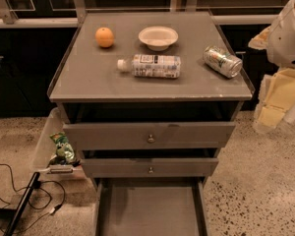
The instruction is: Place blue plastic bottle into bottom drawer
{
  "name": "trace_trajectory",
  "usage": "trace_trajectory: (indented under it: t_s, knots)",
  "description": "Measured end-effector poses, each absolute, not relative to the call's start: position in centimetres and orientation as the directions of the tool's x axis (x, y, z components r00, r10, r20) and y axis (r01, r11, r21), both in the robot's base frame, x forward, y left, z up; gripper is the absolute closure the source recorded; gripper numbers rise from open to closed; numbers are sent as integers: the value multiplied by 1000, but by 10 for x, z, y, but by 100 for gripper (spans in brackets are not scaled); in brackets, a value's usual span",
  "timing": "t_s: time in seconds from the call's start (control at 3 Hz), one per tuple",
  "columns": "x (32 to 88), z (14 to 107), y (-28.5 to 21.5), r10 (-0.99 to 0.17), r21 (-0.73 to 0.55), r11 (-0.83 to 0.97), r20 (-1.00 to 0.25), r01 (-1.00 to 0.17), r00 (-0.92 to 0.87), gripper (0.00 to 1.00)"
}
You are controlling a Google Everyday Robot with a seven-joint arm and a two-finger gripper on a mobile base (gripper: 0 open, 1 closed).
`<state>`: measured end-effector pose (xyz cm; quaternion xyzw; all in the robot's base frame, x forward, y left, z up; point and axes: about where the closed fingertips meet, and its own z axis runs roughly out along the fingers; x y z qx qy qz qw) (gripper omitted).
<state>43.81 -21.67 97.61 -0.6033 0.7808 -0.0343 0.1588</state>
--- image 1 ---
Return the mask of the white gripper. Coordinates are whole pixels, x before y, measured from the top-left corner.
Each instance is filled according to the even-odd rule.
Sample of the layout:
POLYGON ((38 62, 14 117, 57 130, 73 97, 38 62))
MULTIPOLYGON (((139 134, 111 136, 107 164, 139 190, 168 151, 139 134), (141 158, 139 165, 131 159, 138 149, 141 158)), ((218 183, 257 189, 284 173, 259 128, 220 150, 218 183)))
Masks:
POLYGON ((269 62, 280 69, 265 75, 254 113, 256 132, 271 132, 281 121, 295 121, 295 0, 289 0, 270 27, 254 36, 248 46, 265 50, 269 62))

